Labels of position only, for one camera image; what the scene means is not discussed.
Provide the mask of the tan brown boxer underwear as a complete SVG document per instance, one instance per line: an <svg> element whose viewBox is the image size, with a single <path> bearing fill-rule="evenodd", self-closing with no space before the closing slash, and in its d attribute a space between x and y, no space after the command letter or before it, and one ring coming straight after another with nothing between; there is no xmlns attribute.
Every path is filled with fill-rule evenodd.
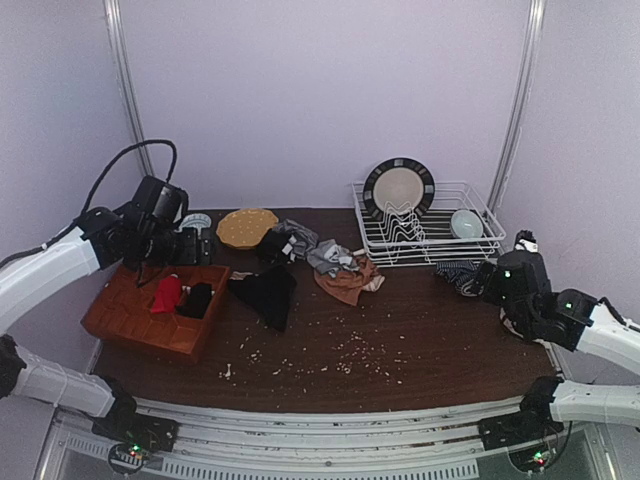
<svg viewBox="0 0 640 480"><path fill-rule="evenodd" d="M339 271L335 277L314 272L316 284L340 302L357 306L362 292L377 292L386 280L378 267L366 256L356 258L358 271Z"/></svg>

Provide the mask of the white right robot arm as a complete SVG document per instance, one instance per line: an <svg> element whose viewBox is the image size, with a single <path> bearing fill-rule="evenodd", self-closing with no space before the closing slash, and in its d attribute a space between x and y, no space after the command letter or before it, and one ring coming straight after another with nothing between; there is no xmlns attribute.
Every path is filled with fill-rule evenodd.
<svg viewBox="0 0 640 480"><path fill-rule="evenodd" d="M494 262L481 263L472 290L500 307L516 335L527 343L541 341L639 371L638 324L622 317L605 297L576 289L552 291L538 252L513 250ZM478 430L484 448L494 450L561 433L571 422L637 427L638 387L542 376L523 396L517 412L482 419Z"/></svg>

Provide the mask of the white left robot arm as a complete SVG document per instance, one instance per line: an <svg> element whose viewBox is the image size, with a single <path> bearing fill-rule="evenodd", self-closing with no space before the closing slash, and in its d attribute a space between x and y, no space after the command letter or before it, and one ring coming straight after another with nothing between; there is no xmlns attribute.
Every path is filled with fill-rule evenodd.
<svg viewBox="0 0 640 480"><path fill-rule="evenodd" d="M152 423L115 380L83 374L19 346L9 328L67 285L122 263L144 266L203 266L212 253L210 234L187 227L187 193L146 176L133 198L115 210L85 205L50 242L1 263L1 395L23 396L77 410L97 431L130 441Z"/></svg>

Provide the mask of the pink beige underwear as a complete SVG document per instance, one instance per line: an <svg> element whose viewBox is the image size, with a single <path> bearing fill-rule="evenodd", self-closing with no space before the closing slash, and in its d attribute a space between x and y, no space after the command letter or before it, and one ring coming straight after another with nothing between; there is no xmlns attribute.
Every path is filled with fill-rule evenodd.
<svg viewBox="0 0 640 480"><path fill-rule="evenodd" d="M519 340L523 342L529 342L531 340L530 322L526 315L522 315L518 311L509 311L501 308L499 322L507 333L514 335Z"/></svg>

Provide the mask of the grey underwear pile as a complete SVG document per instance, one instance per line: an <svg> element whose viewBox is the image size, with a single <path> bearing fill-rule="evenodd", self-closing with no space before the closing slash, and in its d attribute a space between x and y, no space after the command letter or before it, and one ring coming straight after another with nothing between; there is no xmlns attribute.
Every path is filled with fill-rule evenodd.
<svg viewBox="0 0 640 480"><path fill-rule="evenodd" d="M256 247L256 254L266 264L288 264L305 260L318 243L319 235L315 231L286 219L266 232Z"/></svg>

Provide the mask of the grey white underwear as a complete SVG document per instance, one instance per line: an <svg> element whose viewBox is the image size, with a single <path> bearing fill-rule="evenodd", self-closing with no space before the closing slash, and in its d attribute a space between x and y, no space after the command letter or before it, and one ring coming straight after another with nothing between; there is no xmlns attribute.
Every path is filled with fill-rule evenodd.
<svg viewBox="0 0 640 480"><path fill-rule="evenodd" d="M336 278L341 272L360 271L355 254L334 239L320 242L307 253L306 261L318 274L331 278Z"/></svg>

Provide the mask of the blue patterned bowl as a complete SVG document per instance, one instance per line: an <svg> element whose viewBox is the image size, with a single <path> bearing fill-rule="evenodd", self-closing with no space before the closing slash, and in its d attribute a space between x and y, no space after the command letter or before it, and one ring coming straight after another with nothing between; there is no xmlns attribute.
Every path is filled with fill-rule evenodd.
<svg viewBox="0 0 640 480"><path fill-rule="evenodd" d="M212 225L212 219L205 213L191 213L184 217L180 225L177 228L178 232L182 232L184 229L196 229L201 232L203 229L209 229Z"/></svg>

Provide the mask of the red rolled cloth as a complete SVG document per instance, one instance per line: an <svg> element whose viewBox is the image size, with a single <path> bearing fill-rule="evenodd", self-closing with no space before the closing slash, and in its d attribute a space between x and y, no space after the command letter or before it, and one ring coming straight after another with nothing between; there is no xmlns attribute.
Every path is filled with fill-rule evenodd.
<svg viewBox="0 0 640 480"><path fill-rule="evenodd" d="M176 274L171 274L161 280L154 293L151 306L152 314L173 314L176 312L182 296L182 283Z"/></svg>

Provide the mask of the light green bowl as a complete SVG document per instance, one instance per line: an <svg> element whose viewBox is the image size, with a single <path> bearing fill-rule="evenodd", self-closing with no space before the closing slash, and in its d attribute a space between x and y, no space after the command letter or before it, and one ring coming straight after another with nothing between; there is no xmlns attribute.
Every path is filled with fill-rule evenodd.
<svg viewBox="0 0 640 480"><path fill-rule="evenodd" d="M457 239L478 239L483 236L484 226L476 213L459 209L451 216L450 230Z"/></svg>

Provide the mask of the black rolled cloth in box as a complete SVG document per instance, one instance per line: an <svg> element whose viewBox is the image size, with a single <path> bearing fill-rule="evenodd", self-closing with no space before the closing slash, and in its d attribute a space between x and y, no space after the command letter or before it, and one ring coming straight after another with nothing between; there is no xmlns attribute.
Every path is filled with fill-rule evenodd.
<svg viewBox="0 0 640 480"><path fill-rule="evenodd" d="M186 317L202 319L213 294L210 284L198 283L190 289L185 303L176 307L176 312Z"/></svg>

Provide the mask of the yellow dotted plate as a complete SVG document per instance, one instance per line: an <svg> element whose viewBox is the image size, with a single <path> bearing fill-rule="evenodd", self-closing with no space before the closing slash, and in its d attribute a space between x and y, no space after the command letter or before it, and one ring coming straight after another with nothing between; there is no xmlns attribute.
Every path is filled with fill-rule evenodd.
<svg viewBox="0 0 640 480"><path fill-rule="evenodd" d="M230 248L249 250L254 249L278 223L278 217L270 210L241 209L220 220L216 234L220 242Z"/></svg>

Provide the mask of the black rimmed beige plate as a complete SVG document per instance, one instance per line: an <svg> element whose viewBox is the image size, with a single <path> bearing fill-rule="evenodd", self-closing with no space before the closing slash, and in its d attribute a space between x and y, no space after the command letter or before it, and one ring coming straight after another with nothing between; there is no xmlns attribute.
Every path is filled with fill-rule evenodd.
<svg viewBox="0 0 640 480"><path fill-rule="evenodd" d="M388 159L367 176L362 201L368 214L382 221L388 215L421 218L435 197L436 182L429 169L405 157Z"/></svg>

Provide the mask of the metal front rail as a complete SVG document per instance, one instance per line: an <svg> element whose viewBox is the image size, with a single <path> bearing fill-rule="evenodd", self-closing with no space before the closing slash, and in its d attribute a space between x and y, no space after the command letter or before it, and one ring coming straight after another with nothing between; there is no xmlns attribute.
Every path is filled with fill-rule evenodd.
<svg viewBox="0 0 640 480"><path fill-rule="evenodd" d="M177 422L172 452L137 475L109 468L114 441L78 414L56 412L34 479L623 479L606 428L573 424L557 463L515 468L517 447L484 449L478 423L515 413L520 398L359 414L256 413L138 399Z"/></svg>

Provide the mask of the left metal corner post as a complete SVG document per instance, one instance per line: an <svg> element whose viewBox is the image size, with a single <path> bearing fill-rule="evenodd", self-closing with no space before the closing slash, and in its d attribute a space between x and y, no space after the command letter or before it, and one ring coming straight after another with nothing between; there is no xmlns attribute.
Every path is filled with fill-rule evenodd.
<svg viewBox="0 0 640 480"><path fill-rule="evenodd" d="M118 0L103 0L102 4L127 127L132 142L139 143L145 139L145 135L129 65L120 2Z"/></svg>

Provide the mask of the right metal corner post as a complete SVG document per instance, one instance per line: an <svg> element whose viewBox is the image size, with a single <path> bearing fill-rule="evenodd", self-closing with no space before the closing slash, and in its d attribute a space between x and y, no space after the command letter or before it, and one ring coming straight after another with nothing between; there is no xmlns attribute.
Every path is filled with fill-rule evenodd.
<svg viewBox="0 0 640 480"><path fill-rule="evenodd" d="M507 189L509 176L515 163L522 131L522 122L531 95L531 86L543 33L546 4L547 2L544 0L531 0L529 2L512 107L502 143L498 166L487 201L487 206L493 213L496 213L501 205Z"/></svg>

